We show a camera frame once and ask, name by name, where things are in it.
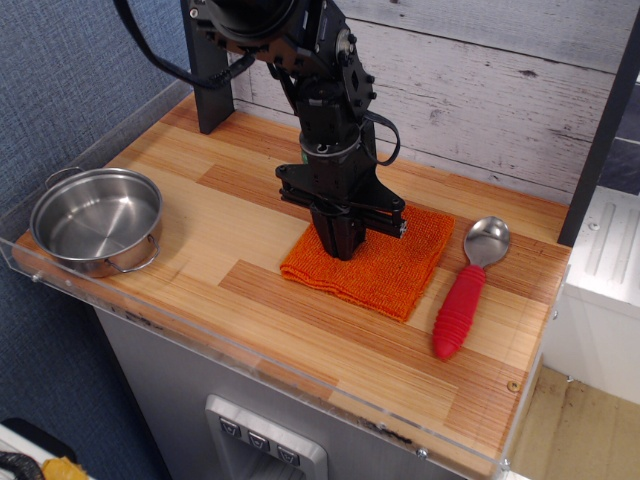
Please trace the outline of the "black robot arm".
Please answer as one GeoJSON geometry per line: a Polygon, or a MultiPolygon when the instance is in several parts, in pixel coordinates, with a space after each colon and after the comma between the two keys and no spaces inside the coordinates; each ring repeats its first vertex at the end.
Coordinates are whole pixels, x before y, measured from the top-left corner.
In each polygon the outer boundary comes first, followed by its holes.
{"type": "Polygon", "coordinates": [[[300,124],[302,159],[276,170],[283,200],[309,209],[325,251],[346,261],[370,230],[400,238],[404,201],[377,177],[374,76],[332,1],[192,1],[196,29],[241,61],[264,62],[300,124]]]}

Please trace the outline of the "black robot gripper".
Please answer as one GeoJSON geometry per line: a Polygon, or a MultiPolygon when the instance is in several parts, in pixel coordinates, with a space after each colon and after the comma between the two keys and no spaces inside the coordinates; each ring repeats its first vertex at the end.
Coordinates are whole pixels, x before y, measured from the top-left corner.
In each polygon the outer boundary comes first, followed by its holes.
{"type": "Polygon", "coordinates": [[[302,152],[304,163],[281,165],[275,174],[282,182],[283,200],[316,206],[310,208],[313,224],[330,256],[351,260],[365,241],[367,228],[395,238],[404,236],[406,204],[378,179],[378,163],[365,148],[302,152]],[[348,214],[355,217],[342,223],[341,216],[348,214]]]}

